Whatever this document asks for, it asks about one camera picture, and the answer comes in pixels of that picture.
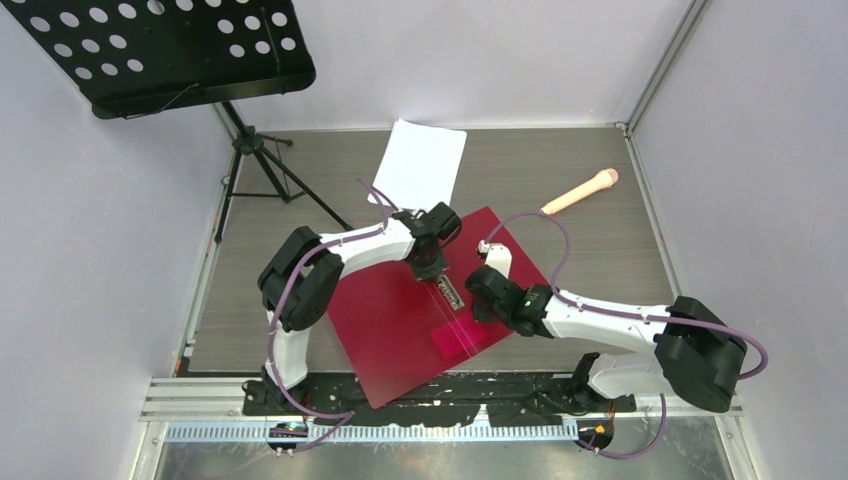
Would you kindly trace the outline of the metal folder clip mechanism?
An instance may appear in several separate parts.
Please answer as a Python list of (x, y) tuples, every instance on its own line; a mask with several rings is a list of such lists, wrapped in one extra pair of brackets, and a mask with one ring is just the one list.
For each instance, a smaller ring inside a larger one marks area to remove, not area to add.
[(436, 287), (453, 311), (458, 311), (465, 307), (465, 302), (461, 295), (445, 274), (441, 274), (436, 279)]

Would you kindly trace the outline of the red plastic folder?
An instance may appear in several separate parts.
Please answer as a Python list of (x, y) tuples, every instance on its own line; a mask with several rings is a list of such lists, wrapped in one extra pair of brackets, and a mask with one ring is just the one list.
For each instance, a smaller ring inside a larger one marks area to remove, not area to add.
[(522, 287), (545, 278), (489, 207), (466, 215), (444, 256), (446, 277), (463, 301), (454, 309), (432, 282), (419, 282), (402, 261), (382, 263), (340, 280), (328, 315), (368, 404), (381, 408), (512, 335), (500, 322), (473, 318), (465, 287), (482, 266), (478, 243), (492, 234), (512, 254), (509, 277)]

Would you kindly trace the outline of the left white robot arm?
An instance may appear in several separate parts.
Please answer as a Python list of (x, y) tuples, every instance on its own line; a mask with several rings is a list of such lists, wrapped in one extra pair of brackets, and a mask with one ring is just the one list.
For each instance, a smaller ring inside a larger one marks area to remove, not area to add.
[(417, 281), (434, 283), (448, 269), (443, 248), (461, 226), (454, 210), (440, 202), (423, 213), (386, 212), (376, 225), (343, 233), (295, 229), (257, 280), (269, 323), (264, 369), (272, 382), (270, 403), (284, 414), (305, 405), (308, 334), (327, 311), (341, 279), (383, 263), (404, 262)]

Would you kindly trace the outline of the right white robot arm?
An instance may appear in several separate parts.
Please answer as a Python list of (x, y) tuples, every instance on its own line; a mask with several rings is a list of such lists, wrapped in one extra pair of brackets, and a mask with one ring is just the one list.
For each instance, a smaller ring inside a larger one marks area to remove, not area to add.
[(588, 299), (547, 285), (519, 286), (484, 265), (465, 282), (476, 321), (498, 322), (525, 337), (580, 339), (621, 349), (590, 352), (572, 374), (571, 397), (581, 410), (631, 395), (675, 395), (713, 413), (730, 409), (747, 354), (745, 341), (699, 301), (669, 307)]

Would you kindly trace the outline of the white paper sheets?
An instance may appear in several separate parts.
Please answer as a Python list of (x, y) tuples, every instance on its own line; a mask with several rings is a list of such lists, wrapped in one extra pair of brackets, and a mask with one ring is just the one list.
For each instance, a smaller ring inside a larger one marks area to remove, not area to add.
[(372, 186), (401, 209), (449, 205), (467, 137), (463, 130), (396, 120)]

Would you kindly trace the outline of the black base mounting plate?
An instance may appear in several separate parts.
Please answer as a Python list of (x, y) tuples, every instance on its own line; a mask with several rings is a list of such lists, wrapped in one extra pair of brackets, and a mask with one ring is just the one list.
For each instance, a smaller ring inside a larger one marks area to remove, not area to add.
[(604, 399), (569, 374), (552, 372), (446, 373), (382, 407), (370, 406), (352, 373), (313, 373), (290, 391), (307, 413), (276, 390), (267, 373), (241, 388), (246, 416), (295, 415), (321, 426), (334, 426), (346, 415), (349, 426), (467, 426), (483, 412), (495, 427), (552, 426), (562, 415), (605, 417), (636, 410), (631, 395)]

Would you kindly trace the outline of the beige toy microphone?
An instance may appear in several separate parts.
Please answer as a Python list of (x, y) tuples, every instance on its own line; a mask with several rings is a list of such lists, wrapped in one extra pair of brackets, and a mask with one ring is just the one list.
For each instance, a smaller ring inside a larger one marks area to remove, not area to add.
[(597, 192), (611, 188), (617, 183), (618, 179), (619, 174), (615, 169), (601, 170), (591, 179), (549, 201), (540, 211), (547, 215), (557, 214)]

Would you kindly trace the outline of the black perforated music stand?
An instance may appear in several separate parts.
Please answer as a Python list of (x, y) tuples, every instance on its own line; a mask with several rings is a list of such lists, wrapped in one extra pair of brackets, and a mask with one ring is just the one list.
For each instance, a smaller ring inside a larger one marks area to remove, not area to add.
[(233, 125), (233, 157), (220, 183), (237, 195), (254, 157), (274, 198), (311, 189), (236, 111), (238, 100), (309, 88), (317, 71), (290, 1), (8, 1), (6, 10), (76, 83), (102, 120), (218, 104)]

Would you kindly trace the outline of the aluminium rail frame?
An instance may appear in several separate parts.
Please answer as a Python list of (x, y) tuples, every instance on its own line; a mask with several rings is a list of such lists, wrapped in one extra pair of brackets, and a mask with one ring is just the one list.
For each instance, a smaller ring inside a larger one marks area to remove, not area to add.
[(566, 400), (556, 373), (454, 372), (373, 408), (351, 373), (311, 375), (294, 391), (302, 409), (279, 404), (254, 377), (152, 381), (140, 420), (154, 442), (251, 442), (283, 448), (338, 443), (593, 440), (605, 443), (633, 420), (654, 436), (661, 422), (707, 418), (674, 395), (637, 394), (598, 407)]

